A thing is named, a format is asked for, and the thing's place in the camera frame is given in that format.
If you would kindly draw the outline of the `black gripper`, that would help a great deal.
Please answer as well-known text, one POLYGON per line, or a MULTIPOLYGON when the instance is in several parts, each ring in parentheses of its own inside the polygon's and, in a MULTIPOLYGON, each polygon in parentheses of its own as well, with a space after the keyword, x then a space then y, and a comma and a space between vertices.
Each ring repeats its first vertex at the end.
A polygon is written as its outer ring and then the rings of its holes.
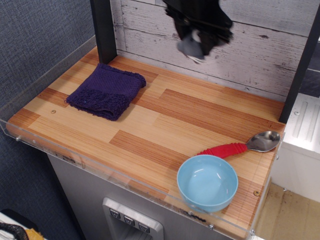
POLYGON ((165 0, 164 3, 180 40, 192 36, 192 28, 199 30, 204 56, 233 39, 233 21, 221 9, 218 0, 165 0))

